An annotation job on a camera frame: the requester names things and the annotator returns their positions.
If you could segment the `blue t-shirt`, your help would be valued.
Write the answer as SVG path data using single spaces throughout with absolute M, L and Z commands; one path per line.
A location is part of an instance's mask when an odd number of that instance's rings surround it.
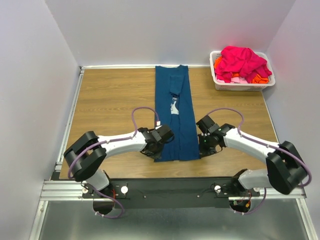
M 155 67 L 155 110 L 161 123 L 168 125 L 174 134 L 156 161 L 198 160 L 199 142 L 186 65 Z

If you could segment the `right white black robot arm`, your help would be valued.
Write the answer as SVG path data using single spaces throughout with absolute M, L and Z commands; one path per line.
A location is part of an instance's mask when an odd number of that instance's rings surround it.
M 242 169 L 226 185 L 226 190 L 241 196 L 254 188 L 273 188 L 288 195 L 308 176 L 296 147 L 288 141 L 283 143 L 263 140 L 246 135 L 235 126 L 218 125 L 206 115 L 196 123 L 201 157 L 217 153 L 216 148 L 232 148 L 248 154 L 265 164 L 264 169 Z

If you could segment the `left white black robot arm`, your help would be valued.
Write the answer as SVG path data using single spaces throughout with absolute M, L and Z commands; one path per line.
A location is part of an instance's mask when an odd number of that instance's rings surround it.
M 67 176 L 79 183 L 85 181 L 99 197 L 107 197 L 112 184 L 109 176 L 100 169 L 106 158 L 140 152 L 156 159 L 161 156 L 165 144 L 173 139 L 174 133 L 168 125 L 153 129 L 141 127 L 114 136 L 98 136 L 94 131 L 87 131 L 63 154 L 69 167 Z

